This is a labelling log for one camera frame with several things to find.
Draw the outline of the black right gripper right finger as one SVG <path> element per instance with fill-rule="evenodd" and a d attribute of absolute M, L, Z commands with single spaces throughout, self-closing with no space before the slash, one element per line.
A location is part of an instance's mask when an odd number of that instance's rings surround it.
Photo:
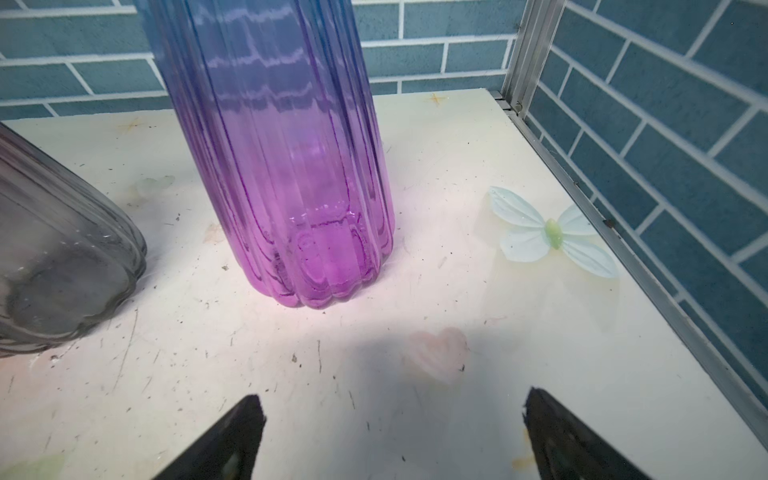
<path fill-rule="evenodd" d="M 542 479 L 640 479 L 649 476 L 542 388 L 530 389 L 523 413 Z"/>

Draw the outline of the purple blue ribbed glass vase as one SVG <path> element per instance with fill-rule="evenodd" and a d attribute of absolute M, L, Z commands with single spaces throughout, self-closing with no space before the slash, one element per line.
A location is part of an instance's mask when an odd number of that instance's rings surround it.
<path fill-rule="evenodd" d="M 348 1 L 139 1 L 202 183 L 251 285 L 321 309 L 374 282 L 395 215 Z"/>

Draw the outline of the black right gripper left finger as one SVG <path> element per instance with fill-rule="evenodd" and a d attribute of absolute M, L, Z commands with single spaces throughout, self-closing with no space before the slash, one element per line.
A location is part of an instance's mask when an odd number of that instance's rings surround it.
<path fill-rule="evenodd" d="M 245 396 L 155 479 L 251 479 L 266 423 L 259 396 Z"/>

